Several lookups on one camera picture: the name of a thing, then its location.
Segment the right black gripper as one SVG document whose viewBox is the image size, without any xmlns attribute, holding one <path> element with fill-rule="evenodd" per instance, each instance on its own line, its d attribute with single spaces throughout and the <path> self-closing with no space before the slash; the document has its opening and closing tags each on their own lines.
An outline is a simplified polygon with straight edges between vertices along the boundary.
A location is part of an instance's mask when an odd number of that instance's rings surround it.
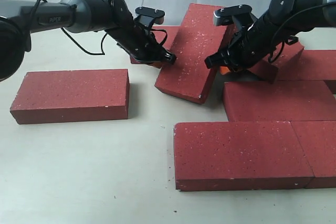
<svg viewBox="0 0 336 224">
<path fill-rule="evenodd" d="M 268 61 L 274 62 L 279 55 L 274 51 L 280 45 L 282 53 L 285 39 L 275 39 L 280 26 L 271 21 L 269 14 L 263 14 L 249 28 L 242 29 L 232 37 L 231 42 L 216 53 L 206 57 L 207 68 L 219 68 L 221 75 L 242 72 L 249 69 L 269 55 Z"/>
</svg>

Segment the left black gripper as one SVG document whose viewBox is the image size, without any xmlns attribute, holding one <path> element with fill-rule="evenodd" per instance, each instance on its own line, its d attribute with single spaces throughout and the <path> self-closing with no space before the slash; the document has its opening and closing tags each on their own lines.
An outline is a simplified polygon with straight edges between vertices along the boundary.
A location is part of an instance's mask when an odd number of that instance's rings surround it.
<svg viewBox="0 0 336 224">
<path fill-rule="evenodd" d="M 117 45 L 130 57 L 140 63 L 169 63 L 174 64 L 176 55 L 163 47 L 164 41 L 155 39 L 154 28 L 148 28 L 135 22 L 130 27 L 116 27 L 107 29 L 106 33 L 111 36 Z"/>
</svg>

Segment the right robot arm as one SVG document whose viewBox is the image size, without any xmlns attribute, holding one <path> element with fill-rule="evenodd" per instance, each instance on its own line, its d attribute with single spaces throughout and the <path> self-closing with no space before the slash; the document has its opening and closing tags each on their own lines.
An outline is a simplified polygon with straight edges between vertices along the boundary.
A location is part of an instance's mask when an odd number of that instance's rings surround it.
<svg viewBox="0 0 336 224">
<path fill-rule="evenodd" d="M 278 45 L 293 45 L 300 32 L 335 27 L 335 0 L 271 0 L 257 18 L 249 5 L 224 7 L 214 11 L 215 26 L 235 25 L 237 32 L 229 44 L 205 59 L 207 68 L 227 67 L 239 72 L 253 67 L 264 57 L 275 62 Z"/>
</svg>

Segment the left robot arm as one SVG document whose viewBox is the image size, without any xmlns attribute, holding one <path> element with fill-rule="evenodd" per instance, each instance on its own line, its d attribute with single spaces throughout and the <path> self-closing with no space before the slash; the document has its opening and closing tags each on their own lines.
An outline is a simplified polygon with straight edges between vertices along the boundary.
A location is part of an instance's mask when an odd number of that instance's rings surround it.
<svg viewBox="0 0 336 224">
<path fill-rule="evenodd" d="M 52 29 L 70 33 L 105 31 L 139 63 L 175 63 L 176 56 L 158 42 L 152 26 L 165 12 L 138 7 L 133 17 L 125 0 L 1 0 L 1 80 L 11 77 L 31 50 L 31 34 Z"/>
</svg>

